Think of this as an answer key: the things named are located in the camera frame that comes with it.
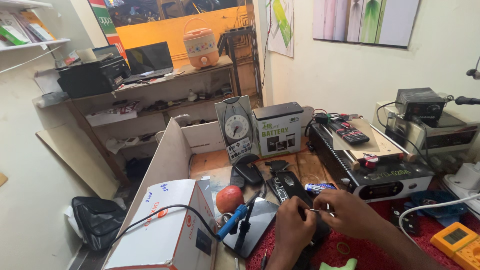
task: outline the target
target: apple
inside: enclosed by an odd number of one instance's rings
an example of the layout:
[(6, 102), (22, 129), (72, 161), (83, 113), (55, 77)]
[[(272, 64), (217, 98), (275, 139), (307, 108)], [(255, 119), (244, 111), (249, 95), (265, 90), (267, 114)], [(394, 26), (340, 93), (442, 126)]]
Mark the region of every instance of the apple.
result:
[(216, 207), (220, 213), (235, 213), (240, 204), (244, 204), (243, 193), (236, 185), (229, 185), (216, 194)]

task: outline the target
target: blue soldering iron handle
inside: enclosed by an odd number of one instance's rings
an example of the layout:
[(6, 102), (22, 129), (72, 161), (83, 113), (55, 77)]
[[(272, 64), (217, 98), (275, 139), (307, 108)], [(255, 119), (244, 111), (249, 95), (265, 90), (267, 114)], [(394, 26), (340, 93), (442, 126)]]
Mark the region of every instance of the blue soldering iron handle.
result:
[(223, 225), (223, 227), (218, 231), (217, 236), (219, 237), (218, 241), (221, 242), (225, 236), (233, 229), (235, 224), (237, 224), (240, 220), (244, 219), (247, 215), (248, 208), (245, 205), (240, 205), (235, 210), (235, 214)]

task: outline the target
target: glue tube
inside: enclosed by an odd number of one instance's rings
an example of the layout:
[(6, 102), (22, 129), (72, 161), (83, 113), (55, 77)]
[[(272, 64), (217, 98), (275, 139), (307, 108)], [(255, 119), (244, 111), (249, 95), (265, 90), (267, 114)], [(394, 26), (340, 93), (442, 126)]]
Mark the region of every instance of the glue tube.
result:
[(305, 184), (305, 190), (310, 191), (314, 194), (320, 194), (324, 189), (336, 189), (332, 184)]

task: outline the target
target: black printer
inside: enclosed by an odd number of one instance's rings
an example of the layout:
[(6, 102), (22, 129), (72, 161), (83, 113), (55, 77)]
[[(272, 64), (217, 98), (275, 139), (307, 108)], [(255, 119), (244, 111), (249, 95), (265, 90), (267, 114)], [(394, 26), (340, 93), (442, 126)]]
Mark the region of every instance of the black printer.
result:
[(58, 83), (71, 98), (83, 98), (115, 91), (132, 74), (121, 56), (105, 54), (95, 60), (57, 68)]

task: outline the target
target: digital multimeter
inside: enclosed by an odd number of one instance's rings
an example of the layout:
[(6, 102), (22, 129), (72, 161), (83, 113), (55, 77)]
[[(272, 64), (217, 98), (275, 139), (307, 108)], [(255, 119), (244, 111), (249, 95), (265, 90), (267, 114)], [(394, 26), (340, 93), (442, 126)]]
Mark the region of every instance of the digital multimeter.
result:
[(471, 229), (455, 222), (431, 239), (435, 247), (466, 270), (480, 270), (480, 238)]

